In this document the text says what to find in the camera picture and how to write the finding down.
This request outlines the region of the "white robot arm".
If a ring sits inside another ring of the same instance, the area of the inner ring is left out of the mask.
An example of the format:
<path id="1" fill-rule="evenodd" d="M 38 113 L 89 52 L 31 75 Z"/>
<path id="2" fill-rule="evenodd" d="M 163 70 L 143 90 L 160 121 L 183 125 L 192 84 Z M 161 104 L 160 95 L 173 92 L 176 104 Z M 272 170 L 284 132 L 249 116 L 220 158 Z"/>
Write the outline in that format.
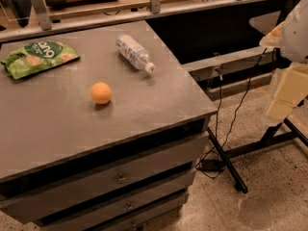
<path id="1" fill-rule="evenodd" d="M 265 114 L 280 123 L 308 95 L 308 0 L 300 0 L 260 45 L 279 48 L 281 56 L 291 61 L 281 73 Z"/>

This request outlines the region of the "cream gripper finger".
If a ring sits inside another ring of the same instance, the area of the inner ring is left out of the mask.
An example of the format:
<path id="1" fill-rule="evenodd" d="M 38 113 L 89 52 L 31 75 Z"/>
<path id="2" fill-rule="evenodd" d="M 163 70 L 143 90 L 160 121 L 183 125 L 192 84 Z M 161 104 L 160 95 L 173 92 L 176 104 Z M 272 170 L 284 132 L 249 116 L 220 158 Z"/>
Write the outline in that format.
<path id="1" fill-rule="evenodd" d="M 265 117 L 282 122 L 308 95 L 308 64 L 291 63 L 281 72 Z"/>

